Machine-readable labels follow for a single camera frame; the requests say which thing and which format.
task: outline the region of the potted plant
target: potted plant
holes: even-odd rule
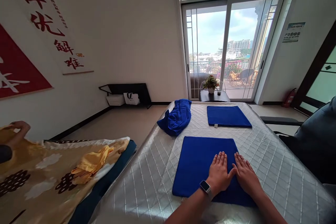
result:
[[[209,93],[214,93],[215,88],[219,86],[216,78],[210,75],[203,83],[203,89],[207,88]]]

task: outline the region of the silver quilted mattress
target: silver quilted mattress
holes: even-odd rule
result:
[[[207,106],[239,106],[251,128],[208,125]],[[168,106],[171,111],[174,103]],[[233,138],[239,153],[254,168],[261,185],[288,223],[329,223],[333,197],[245,103],[192,102],[191,121],[176,138],[157,124],[97,205],[91,222],[162,223],[181,204],[172,195],[185,136]],[[211,203],[204,223],[263,223],[257,209]]]

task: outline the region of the black shelf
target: black shelf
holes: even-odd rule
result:
[[[137,93],[139,95],[140,103],[138,105],[123,104],[121,106],[111,107],[146,107],[149,109],[152,106],[152,100],[149,96],[146,83],[132,83],[132,84],[106,84],[99,87],[100,90],[109,95],[123,95],[124,93]]]

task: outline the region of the watch face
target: watch face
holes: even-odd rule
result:
[[[200,186],[205,190],[208,191],[210,189],[210,186],[208,185],[207,182],[205,182],[204,180],[200,183]]]

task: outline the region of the fire extinguisher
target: fire extinguisher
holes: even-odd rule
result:
[[[293,98],[295,96],[295,89],[296,88],[292,89],[288,93],[288,95],[286,96],[286,99],[284,100],[283,104],[281,105],[282,107],[289,107],[290,106],[290,104],[292,103],[292,100],[293,100]]]

